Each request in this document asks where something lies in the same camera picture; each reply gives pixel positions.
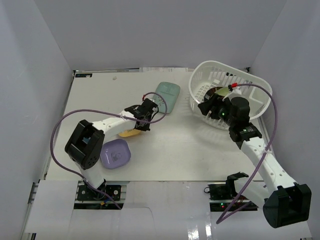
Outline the round black rimmed plate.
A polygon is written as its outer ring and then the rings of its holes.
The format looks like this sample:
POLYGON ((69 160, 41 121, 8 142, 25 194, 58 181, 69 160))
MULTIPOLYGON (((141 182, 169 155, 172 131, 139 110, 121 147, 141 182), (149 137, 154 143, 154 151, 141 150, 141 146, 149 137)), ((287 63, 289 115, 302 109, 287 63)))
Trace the round black rimmed plate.
POLYGON ((209 89, 209 90, 205 93, 205 95, 204 95, 204 97, 203 97, 203 101, 204 101, 204 102, 208 101, 208 100, 215 94, 216 89, 219 88, 219 87, 220 87, 220 86, 216 86, 216 87, 213 87, 213 88, 209 89))

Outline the yellow square panda plate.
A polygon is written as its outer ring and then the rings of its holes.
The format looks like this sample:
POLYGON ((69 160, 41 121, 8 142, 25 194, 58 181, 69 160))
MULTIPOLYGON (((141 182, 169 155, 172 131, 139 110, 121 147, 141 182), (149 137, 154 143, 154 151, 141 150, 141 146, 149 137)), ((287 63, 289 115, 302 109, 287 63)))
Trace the yellow square panda plate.
POLYGON ((141 130, 138 129, 130 129, 130 130, 125 130, 121 133, 119 133, 118 135, 121 138, 129 138, 129 137, 133 137, 133 136, 137 136, 141 133, 141 130))

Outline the green square panda plate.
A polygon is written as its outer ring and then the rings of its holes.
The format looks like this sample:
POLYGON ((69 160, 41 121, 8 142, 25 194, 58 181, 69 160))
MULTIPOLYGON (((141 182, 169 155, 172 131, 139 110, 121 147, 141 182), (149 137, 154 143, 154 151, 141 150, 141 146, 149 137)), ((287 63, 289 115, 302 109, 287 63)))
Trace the green square panda plate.
POLYGON ((214 93, 222 96, 223 98, 226 98, 231 94, 231 91, 228 87, 217 87, 214 93))

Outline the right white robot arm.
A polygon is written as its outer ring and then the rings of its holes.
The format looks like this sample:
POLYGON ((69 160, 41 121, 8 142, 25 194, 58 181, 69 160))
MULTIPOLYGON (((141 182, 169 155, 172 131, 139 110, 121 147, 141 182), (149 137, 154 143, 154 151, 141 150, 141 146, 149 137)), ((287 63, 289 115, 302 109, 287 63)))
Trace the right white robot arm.
POLYGON ((243 97, 232 99, 213 94, 198 104, 200 112, 228 125, 229 136, 251 160, 265 186, 252 181, 253 176, 237 173, 228 176, 226 195, 236 200, 246 197, 262 209, 268 224, 280 228, 307 221, 310 214, 312 192, 307 184, 298 184, 267 150, 260 131, 250 122, 250 106, 243 97))

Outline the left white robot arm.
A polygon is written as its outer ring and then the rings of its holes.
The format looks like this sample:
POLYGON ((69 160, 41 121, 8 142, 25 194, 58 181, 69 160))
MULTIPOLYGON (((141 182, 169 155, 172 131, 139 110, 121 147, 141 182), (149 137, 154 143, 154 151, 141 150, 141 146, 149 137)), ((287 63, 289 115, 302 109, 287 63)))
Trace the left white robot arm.
POLYGON ((79 168, 84 180, 90 184, 88 193, 99 200, 105 196, 104 177, 99 172, 97 162, 105 140, 127 130, 149 131, 154 112, 158 105, 145 99, 140 105, 133 105, 120 112, 118 117, 89 122, 81 120, 65 145, 64 151, 79 168))

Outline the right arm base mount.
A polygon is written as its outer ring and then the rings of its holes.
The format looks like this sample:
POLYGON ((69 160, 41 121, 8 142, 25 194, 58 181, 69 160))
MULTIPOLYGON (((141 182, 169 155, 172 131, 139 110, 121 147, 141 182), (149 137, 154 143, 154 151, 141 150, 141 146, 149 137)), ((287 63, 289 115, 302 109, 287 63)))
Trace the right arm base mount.
MULTIPOLYGON (((237 195, 234 181, 248 177, 249 176, 246 173, 238 172, 229 175, 224 182, 208 184, 204 188, 203 192, 209 195, 210 211, 223 212, 237 195)), ((247 203, 248 205, 241 209, 241 211, 252 212, 258 210, 258 207, 254 203, 249 201, 246 197, 240 196, 239 199, 231 205, 231 208, 228 211, 232 212, 242 206, 245 206, 247 203)))

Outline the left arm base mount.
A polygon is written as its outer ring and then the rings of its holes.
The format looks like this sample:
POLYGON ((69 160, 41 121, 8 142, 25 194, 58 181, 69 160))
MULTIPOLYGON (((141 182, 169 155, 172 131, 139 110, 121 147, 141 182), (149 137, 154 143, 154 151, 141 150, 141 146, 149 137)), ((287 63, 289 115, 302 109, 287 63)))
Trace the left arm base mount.
POLYGON ((75 210, 121 210, 122 186, 103 183, 98 192, 86 184, 79 184, 74 201, 75 210))

